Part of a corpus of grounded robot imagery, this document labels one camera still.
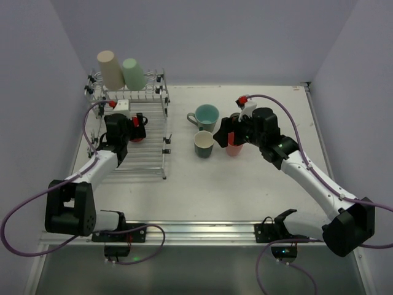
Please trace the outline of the pink tumbler cup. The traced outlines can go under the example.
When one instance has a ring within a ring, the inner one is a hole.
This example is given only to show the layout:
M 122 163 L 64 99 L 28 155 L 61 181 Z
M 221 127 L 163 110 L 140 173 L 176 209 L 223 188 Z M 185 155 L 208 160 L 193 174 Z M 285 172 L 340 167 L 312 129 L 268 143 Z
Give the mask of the pink tumbler cup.
M 228 134 L 228 145 L 225 148 L 226 153 L 230 157 L 236 157 L 242 150 L 243 145 L 235 145 L 234 144 L 235 134 L 233 132 Z

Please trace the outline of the dark green mug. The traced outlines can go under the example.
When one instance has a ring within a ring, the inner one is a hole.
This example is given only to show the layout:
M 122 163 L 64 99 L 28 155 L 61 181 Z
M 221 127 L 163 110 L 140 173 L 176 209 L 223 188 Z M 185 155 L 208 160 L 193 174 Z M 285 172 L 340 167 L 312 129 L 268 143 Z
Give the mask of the dark green mug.
M 195 154 L 202 159 L 207 159 L 212 153 L 214 138 L 212 133 L 208 131 L 199 131 L 194 136 Z

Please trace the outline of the sage green mug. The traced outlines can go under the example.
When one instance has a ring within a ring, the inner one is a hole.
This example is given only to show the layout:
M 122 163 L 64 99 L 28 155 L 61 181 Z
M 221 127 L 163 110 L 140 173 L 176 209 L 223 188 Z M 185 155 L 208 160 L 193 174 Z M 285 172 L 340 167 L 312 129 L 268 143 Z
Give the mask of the sage green mug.
M 208 132 L 213 132 L 219 119 L 219 110 L 211 104 L 203 104 L 186 116 L 187 120 Z

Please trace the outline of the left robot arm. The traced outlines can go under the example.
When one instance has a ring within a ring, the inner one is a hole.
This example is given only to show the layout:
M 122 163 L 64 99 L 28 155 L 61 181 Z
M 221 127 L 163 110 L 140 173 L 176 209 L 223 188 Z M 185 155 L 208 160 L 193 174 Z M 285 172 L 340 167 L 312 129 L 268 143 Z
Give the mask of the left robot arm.
M 45 209 L 47 232 L 87 237 L 95 232 L 122 230 L 122 212 L 96 210 L 94 191 L 125 159 L 128 144 L 146 137 L 147 117 L 141 112 L 133 117 L 115 113 L 104 117 L 106 132 L 91 159 L 64 181 L 49 184 Z

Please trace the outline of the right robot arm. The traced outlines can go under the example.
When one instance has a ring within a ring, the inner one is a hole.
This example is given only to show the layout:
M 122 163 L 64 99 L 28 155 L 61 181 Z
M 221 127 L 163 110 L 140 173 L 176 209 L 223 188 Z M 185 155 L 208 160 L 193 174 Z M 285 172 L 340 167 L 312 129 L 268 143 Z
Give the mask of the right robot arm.
M 274 240 L 313 238 L 325 242 L 337 256 L 345 257 L 375 233 L 375 207 L 369 198 L 359 200 L 339 187 L 309 159 L 304 159 L 299 145 L 282 135 L 278 118 L 270 108 L 257 108 L 251 116 L 224 117 L 213 138 L 220 147 L 228 145 L 228 135 L 235 144 L 257 146 L 263 158 L 296 181 L 323 209 L 326 218 L 300 214 L 289 209 L 262 226 Z

